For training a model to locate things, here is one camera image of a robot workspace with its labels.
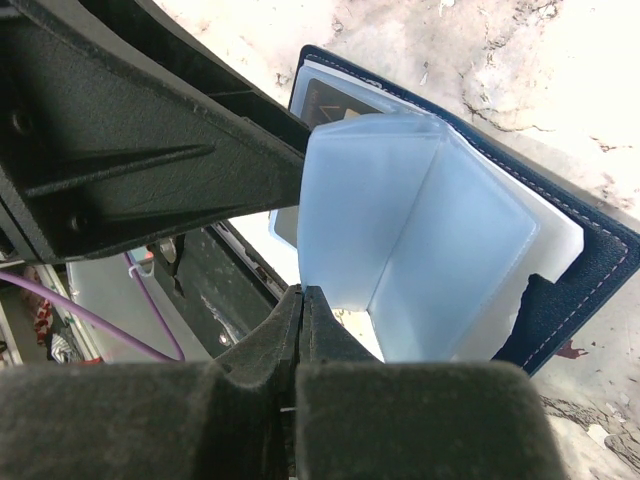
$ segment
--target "purple wire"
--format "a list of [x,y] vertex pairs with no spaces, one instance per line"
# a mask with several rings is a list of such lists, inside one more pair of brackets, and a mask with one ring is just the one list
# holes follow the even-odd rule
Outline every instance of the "purple wire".
[[125,253],[123,256],[124,256],[125,262],[127,262],[127,265],[129,266],[129,271],[131,272],[133,279],[138,284],[138,287],[140,287],[140,291],[142,292],[142,294],[144,295],[144,298],[147,300],[147,303],[151,307],[151,311],[153,311],[153,315],[156,317],[156,320],[158,320],[160,327],[162,328],[162,330],[164,330],[164,333],[169,339],[169,341],[171,342],[171,345],[173,345],[173,349],[178,355],[178,358],[176,360],[179,362],[184,362],[184,352],[182,351],[180,344],[178,343],[178,341],[176,340],[176,337],[171,332],[169,325],[167,325],[167,321],[164,319],[164,317],[160,313],[160,310],[158,310],[158,307],[156,306],[155,302],[151,298],[151,295],[149,295],[149,291],[147,290],[147,287],[144,286],[144,282],[142,281],[142,278],[140,278],[140,274],[138,273],[138,270],[133,268],[133,262],[131,261],[131,257],[129,256],[128,253]]
[[[104,330],[105,332],[110,333],[114,337],[122,340],[127,345],[131,346],[132,348],[135,348],[136,350],[138,350],[138,351],[140,351],[142,353],[145,353],[145,354],[149,355],[150,357],[154,358],[155,360],[158,360],[158,361],[161,361],[161,362],[175,362],[176,361],[175,359],[165,355],[162,352],[159,352],[155,348],[152,348],[149,345],[147,345],[146,343],[143,343],[140,340],[138,340],[137,338],[129,335],[124,330],[120,330],[118,327],[116,327],[115,325],[107,322],[105,319],[99,317],[95,313],[90,312],[86,308],[81,307],[80,305],[72,302],[68,298],[63,297],[62,295],[54,292],[53,290],[49,290],[47,287],[45,287],[43,285],[40,285],[39,283],[32,282],[31,280],[27,280],[26,278],[20,277],[18,275],[13,275],[11,273],[2,272],[2,271],[0,271],[0,280],[4,280],[6,282],[13,283],[14,285],[17,285],[19,287],[25,288],[25,289],[33,292],[33,293],[36,293],[36,294],[40,295],[41,297],[46,298],[47,300],[49,300],[50,302],[52,302],[54,304],[61,305],[62,307],[66,308],[69,312],[71,312],[71,313],[77,315],[78,317],[86,320],[87,322],[89,322],[94,327],[99,328],[101,330]],[[179,349],[180,360],[184,360],[184,353],[182,352],[180,347],[178,347],[178,349]]]

